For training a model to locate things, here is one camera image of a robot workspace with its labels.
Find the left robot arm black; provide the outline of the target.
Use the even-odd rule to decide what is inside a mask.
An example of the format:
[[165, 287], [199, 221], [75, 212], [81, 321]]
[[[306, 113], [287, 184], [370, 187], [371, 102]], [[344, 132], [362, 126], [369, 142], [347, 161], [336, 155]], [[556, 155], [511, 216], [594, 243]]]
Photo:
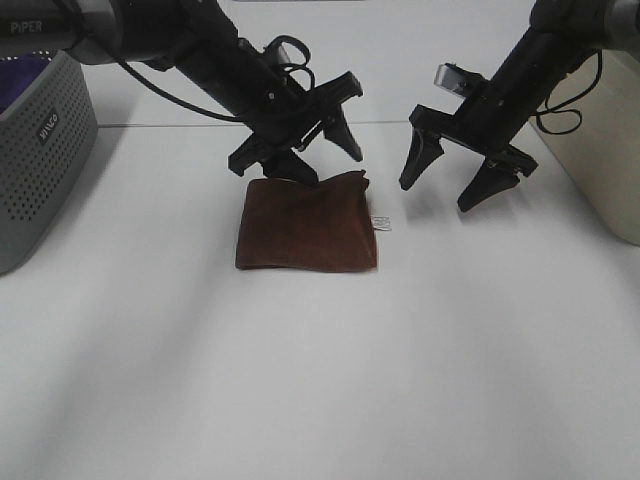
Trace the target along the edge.
[[[64, 51], [84, 65], [115, 63], [157, 95], [200, 115], [246, 125], [251, 134], [228, 158], [241, 176], [261, 166], [267, 178], [313, 186], [316, 171], [299, 156], [318, 135], [362, 161], [342, 105], [363, 90], [346, 72], [303, 87], [313, 72], [308, 47], [290, 35], [257, 50], [216, 1], [4, 1], [1, 53]], [[219, 114], [159, 88], [132, 68], [175, 69], [225, 108]]]

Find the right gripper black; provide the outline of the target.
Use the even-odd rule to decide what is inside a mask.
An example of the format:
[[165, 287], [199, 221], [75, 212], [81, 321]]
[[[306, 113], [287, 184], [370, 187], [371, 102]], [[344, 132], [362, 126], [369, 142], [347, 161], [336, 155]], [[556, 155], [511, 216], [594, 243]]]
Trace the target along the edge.
[[533, 24], [494, 76], [479, 84], [454, 114], [416, 106], [410, 116], [412, 138], [399, 183], [408, 191], [444, 150], [446, 138], [486, 157], [457, 200], [468, 212], [481, 202], [519, 183], [537, 163], [510, 145], [515, 134], [534, 117], [577, 110], [566, 107], [573, 97], [554, 107], [547, 104], [553, 89], [598, 49], [598, 29], [585, 22]]

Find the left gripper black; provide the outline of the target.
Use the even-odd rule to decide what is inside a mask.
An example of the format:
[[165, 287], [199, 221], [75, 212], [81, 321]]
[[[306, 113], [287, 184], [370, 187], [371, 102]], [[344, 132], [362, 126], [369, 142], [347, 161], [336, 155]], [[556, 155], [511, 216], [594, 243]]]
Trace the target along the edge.
[[307, 66], [270, 66], [264, 51], [240, 38], [231, 21], [185, 15], [179, 26], [175, 67], [252, 132], [229, 155], [232, 172], [242, 175], [259, 164], [267, 178], [317, 185], [317, 172], [298, 154], [318, 135], [354, 161], [363, 160], [342, 108], [363, 93], [352, 72], [303, 88], [292, 73]]

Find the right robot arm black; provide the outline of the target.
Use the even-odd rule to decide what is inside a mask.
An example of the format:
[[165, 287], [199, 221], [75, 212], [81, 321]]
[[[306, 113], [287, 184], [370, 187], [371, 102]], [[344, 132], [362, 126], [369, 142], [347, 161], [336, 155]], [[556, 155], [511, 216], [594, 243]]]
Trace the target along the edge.
[[638, 2], [538, 1], [527, 31], [491, 78], [453, 63], [440, 65], [435, 85], [463, 102], [453, 114], [415, 107], [409, 117], [412, 142], [399, 178], [401, 188], [409, 190], [443, 155], [443, 139], [484, 158], [457, 200], [461, 211], [516, 187], [538, 164], [514, 147], [512, 139], [529, 119], [578, 115], [576, 97], [550, 105], [550, 96], [586, 60], [601, 59], [606, 50], [639, 54]]

